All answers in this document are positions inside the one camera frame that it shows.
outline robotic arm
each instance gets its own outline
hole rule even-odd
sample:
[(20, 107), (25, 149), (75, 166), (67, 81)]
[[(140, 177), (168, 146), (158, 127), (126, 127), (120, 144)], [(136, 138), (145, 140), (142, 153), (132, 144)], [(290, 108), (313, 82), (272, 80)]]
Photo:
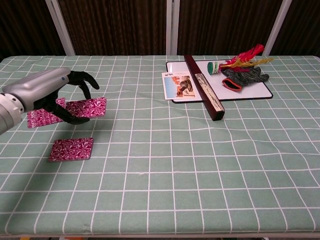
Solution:
[(2, 88), (0, 93), (0, 135), (22, 121), (22, 113), (45, 109), (63, 121), (78, 125), (89, 121), (76, 117), (56, 103), (59, 90), (66, 84), (79, 86), (86, 99), (90, 99), (87, 81), (99, 89), (96, 80), (84, 71), (71, 71), (67, 67), (49, 69), (26, 76)]

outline whiteboard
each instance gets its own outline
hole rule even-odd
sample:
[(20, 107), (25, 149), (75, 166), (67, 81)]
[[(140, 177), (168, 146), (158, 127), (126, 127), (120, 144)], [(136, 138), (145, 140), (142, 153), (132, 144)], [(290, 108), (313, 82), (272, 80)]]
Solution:
[[(207, 65), (209, 62), (215, 60), (200, 60), (196, 61), (196, 64), (199, 66), (201, 72), (208, 80), (213, 91), (220, 101), (232, 101), (232, 100), (252, 100), (252, 99), (271, 99), (273, 94), (265, 85), (264, 82), (252, 83), (248, 86), (242, 88), (240, 92), (232, 91), (223, 86), (222, 80), (226, 78), (221, 72), (218, 74), (210, 75), (208, 73)], [(219, 60), (219, 63), (225, 63), (224, 60)], [(175, 72), (187, 72), (189, 73), (188, 66), (185, 61), (169, 61), (166, 63), (166, 69), (169, 73)], [(175, 99), (175, 103), (185, 103), (185, 102), (200, 102), (202, 101), (198, 88), (195, 85), (194, 80), (191, 78), (192, 85), (195, 90), (195, 98), (192, 99)]]

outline wooden stick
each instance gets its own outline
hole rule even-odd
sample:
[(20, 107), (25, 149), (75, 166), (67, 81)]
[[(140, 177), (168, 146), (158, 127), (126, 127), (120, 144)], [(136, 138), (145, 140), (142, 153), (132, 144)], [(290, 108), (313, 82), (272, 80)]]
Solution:
[(185, 55), (184, 60), (211, 119), (213, 121), (221, 120), (225, 115), (225, 109), (215, 91), (201, 72), (192, 55)]

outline pink patterned card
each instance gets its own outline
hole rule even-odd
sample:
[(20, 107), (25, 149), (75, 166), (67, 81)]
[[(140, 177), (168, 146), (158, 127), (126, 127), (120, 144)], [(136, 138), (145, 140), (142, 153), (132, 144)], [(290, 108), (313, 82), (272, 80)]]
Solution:
[(107, 100), (105, 97), (98, 97), (88, 100), (69, 101), (65, 109), (77, 117), (94, 118), (106, 114)]
[(48, 161), (56, 163), (88, 160), (91, 157), (93, 145), (92, 137), (55, 140)]
[[(66, 107), (66, 99), (64, 97), (57, 98), (55, 102), (63, 108)], [(52, 113), (47, 112), (43, 108), (39, 110), (29, 111), (27, 113), (27, 127), (29, 129), (42, 127), (50, 124), (56, 124), (59, 122), (63, 122), (63, 120), (53, 115)]]

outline dark curtain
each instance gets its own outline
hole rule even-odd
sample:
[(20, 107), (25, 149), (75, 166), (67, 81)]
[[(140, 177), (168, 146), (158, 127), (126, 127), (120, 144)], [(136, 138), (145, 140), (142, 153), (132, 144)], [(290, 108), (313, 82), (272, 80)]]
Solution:
[(76, 55), (166, 54), (166, 0), (59, 0)]
[(181, 0), (179, 55), (237, 55), (265, 45), (280, 0)]
[(45, 0), (0, 0), (0, 60), (65, 55)]
[(320, 56), (320, 1), (293, 0), (271, 55)]

